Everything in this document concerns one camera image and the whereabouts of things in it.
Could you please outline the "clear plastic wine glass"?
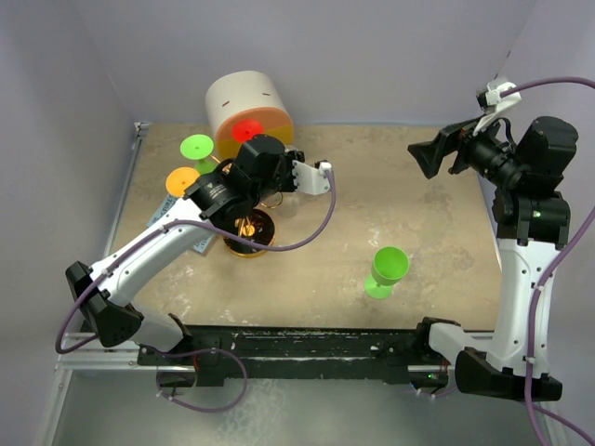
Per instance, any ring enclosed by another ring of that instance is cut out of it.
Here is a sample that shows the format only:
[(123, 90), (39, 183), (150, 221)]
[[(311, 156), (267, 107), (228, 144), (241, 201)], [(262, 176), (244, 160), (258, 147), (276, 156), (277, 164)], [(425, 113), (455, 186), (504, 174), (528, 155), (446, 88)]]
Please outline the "clear plastic wine glass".
[(292, 218), (298, 214), (300, 196), (298, 193), (285, 193), (283, 202), (277, 207), (277, 214), (283, 218)]

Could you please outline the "red wine glass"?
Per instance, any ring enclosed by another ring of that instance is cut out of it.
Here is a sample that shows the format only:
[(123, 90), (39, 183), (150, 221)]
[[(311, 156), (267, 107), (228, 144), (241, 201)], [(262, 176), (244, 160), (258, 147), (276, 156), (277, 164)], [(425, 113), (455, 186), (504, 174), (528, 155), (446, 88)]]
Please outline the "red wine glass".
[(239, 143), (244, 143), (255, 135), (262, 133), (263, 126), (261, 122), (254, 118), (243, 119), (231, 127), (231, 136)]

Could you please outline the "gold wine glass rack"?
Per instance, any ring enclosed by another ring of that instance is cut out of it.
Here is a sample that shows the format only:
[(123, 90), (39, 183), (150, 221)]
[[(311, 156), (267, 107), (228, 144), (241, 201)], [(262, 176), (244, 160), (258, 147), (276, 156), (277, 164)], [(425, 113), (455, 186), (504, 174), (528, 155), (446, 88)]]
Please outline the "gold wine glass rack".
[(201, 217), (214, 227), (245, 241), (270, 245), (275, 235), (271, 217), (258, 206), (272, 195), (273, 171), (269, 154), (248, 154), (227, 159), (198, 178)]

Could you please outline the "green wine glass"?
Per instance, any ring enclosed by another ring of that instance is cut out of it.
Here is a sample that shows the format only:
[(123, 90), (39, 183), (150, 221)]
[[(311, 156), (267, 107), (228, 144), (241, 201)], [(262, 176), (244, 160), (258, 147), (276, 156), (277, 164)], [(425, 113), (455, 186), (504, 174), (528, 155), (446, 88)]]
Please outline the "green wine glass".
[(365, 292), (376, 300), (386, 299), (394, 285), (408, 273), (409, 266), (409, 257), (403, 250), (393, 246), (379, 249), (364, 281)]
[(195, 170), (200, 174), (213, 172), (218, 163), (213, 159), (214, 141), (204, 134), (195, 134), (183, 139), (179, 146), (180, 153), (194, 162)]

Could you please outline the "orange wine glass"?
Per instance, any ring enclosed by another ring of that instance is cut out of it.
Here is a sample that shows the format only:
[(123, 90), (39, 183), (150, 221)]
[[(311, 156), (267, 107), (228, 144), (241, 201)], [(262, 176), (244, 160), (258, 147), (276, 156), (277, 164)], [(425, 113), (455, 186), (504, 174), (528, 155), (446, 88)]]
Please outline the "orange wine glass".
[(165, 180), (166, 191), (174, 197), (182, 197), (200, 176), (200, 173), (193, 167), (182, 166), (174, 169)]

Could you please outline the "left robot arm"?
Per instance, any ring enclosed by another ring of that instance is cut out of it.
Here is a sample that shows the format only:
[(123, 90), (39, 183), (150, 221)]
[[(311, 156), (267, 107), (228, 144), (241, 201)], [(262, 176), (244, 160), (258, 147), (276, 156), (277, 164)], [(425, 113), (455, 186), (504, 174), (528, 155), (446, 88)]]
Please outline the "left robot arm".
[(233, 223), (273, 194), (298, 190), (304, 164), (302, 151), (255, 135), (236, 157), (193, 180), (165, 215), (115, 254), (92, 265), (73, 262), (65, 270), (66, 281), (94, 339), (105, 348), (132, 341), (158, 350), (171, 364), (186, 361), (192, 335), (181, 319), (151, 315), (134, 305), (135, 297), (200, 239), (212, 233), (237, 239)]

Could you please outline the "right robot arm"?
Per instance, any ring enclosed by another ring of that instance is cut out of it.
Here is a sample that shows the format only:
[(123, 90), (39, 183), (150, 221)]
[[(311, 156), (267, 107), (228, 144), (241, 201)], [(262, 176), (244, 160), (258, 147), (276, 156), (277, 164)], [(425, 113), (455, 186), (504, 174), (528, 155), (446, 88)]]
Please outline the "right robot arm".
[(496, 187), (492, 214), (502, 271), (496, 328), (478, 341), (454, 321), (426, 318), (413, 343), (424, 363), (447, 359), (458, 389), (504, 400), (556, 401), (562, 383), (548, 362), (549, 310), (555, 258), (567, 247), (571, 210), (557, 190), (576, 153), (578, 134), (565, 121), (541, 116), (520, 143), (501, 141), (499, 118), (477, 132), (478, 120), (441, 129), (431, 141), (408, 146), (426, 178), (454, 154), (452, 175), (471, 168)]

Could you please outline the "round mini drawer chest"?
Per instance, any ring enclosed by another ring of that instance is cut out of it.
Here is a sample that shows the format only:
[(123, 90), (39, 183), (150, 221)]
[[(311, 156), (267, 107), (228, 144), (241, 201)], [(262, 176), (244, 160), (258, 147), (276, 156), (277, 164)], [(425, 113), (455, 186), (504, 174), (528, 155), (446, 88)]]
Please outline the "round mini drawer chest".
[(260, 121), (264, 135), (285, 145), (294, 141), (292, 119), (272, 80), (262, 72), (234, 72), (217, 79), (206, 91), (205, 110), (221, 159), (237, 155), (242, 143), (233, 139), (231, 127), (247, 118)]

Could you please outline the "children's paperback book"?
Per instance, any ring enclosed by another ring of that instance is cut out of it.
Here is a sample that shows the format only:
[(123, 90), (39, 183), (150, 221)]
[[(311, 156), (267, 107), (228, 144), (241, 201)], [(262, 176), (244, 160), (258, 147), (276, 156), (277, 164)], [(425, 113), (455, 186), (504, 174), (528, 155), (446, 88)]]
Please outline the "children's paperback book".
[[(162, 201), (162, 203), (160, 204), (160, 206), (152, 214), (152, 217), (147, 222), (146, 227), (149, 228), (155, 222), (157, 222), (162, 216), (165, 216), (171, 210), (171, 208), (173, 207), (173, 205), (176, 203), (176, 201), (178, 199), (179, 199), (178, 197), (175, 197), (171, 194), (167, 194), (166, 197), (164, 198), (164, 200)], [(196, 243), (192, 247), (192, 250), (194, 252), (196, 252), (197, 254), (205, 256), (206, 253), (208, 252), (209, 248), (215, 242), (216, 238), (217, 238), (217, 235), (215, 233), (211, 232), (207, 238), (202, 239), (200, 242)]]

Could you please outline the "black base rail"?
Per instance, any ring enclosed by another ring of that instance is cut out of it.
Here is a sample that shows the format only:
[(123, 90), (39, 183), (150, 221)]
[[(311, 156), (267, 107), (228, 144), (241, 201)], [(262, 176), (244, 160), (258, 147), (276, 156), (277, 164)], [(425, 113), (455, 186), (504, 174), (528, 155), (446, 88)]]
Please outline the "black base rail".
[(142, 346), (139, 364), (169, 386), (218, 387), (227, 379), (376, 380), (441, 390), (452, 362), (430, 350), (428, 327), (356, 329), (192, 325), (167, 356)]

